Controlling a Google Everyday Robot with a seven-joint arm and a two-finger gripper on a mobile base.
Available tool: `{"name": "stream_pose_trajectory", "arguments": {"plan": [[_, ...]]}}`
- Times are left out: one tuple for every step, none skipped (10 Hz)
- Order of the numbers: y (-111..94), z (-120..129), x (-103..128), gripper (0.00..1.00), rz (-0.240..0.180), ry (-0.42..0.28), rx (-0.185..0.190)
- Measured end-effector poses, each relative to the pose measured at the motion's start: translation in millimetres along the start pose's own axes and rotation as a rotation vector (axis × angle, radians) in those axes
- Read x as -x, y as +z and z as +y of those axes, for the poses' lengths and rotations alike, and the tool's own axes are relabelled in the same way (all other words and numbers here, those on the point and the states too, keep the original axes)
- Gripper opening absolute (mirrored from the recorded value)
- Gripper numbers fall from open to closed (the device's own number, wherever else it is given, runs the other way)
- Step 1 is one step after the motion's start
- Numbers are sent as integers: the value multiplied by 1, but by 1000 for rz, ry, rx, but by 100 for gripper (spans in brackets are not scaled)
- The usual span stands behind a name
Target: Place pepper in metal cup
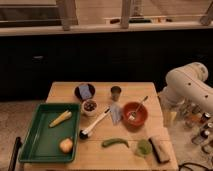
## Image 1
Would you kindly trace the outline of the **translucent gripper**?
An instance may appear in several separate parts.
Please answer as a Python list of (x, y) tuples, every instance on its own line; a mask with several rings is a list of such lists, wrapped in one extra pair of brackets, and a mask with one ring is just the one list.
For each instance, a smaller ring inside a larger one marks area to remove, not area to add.
[(165, 127), (170, 127), (183, 101), (175, 101), (168, 97), (163, 91), (158, 94), (158, 99), (163, 114), (163, 124)]

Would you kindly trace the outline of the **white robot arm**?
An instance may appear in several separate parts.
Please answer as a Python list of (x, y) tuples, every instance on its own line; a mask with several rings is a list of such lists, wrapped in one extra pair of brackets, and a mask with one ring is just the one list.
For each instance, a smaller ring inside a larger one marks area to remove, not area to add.
[(205, 83), (207, 78), (208, 69), (200, 62), (174, 68), (166, 74), (166, 86), (158, 93), (166, 127), (175, 118), (182, 118), (192, 103), (213, 114), (213, 88)]

